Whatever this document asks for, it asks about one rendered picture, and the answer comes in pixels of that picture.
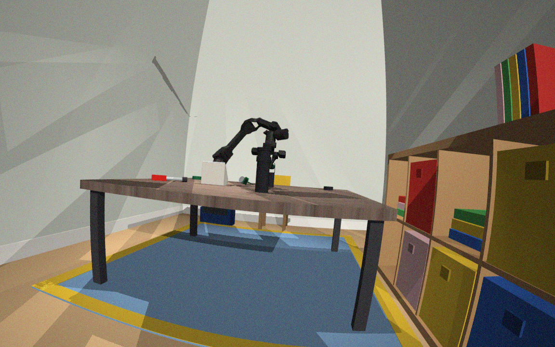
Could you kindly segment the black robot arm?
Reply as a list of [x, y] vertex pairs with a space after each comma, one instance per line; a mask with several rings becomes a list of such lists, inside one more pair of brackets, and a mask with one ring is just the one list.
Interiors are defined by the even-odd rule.
[[[252, 121], [258, 124], [258, 127], [252, 124]], [[244, 123], [241, 125], [241, 129], [236, 136], [234, 136], [233, 140], [229, 141], [229, 143], [216, 151], [213, 155], [213, 162], [225, 162], [229, 161], [229, 159], [233, 156], [233, 149], [237, 147], [240, 141], [247, 135], [252, 132], [258, 130], [259, 127], [264, 127], [268, 130], [264, 131], [266, 135], [265, 140], [288, 140], [289, 138], [289, 130], [287, 128], [281, 129], [277, 121], [266, 121], [261, 117], [254, 119], [250, 118], [245, 120]], [[276, 142], [272, 141], [272, 143], [265, 142], [263, 147], [270, 147], [272, 151], [276, 148]]]

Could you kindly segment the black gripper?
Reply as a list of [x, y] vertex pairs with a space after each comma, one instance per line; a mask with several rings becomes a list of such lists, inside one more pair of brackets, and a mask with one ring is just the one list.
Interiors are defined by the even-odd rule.
[[[275, 142], [275, 140], [265, 140], [265, 142], [268, 142], [268, 143], [272, 143], [272, 141]], [[256, 150], [257, 150], [257, 147], [252, 147], [251, 148], [252, 155], [258, 155], [258, 151], [256, 151]], [[280, 151], [279, 150], [279, 152], [275, 152], [275, 150], [274, 150], [274, 151], [271, 152], [271, 155], [272, 155], [272, 159], [271, 159], [270, 168], [272, 167], [275, 160], [278, 160], [278, 156], [279, 156], [279, 158], [284, 158], [284, 159], [286, 158], [286, 151]]]

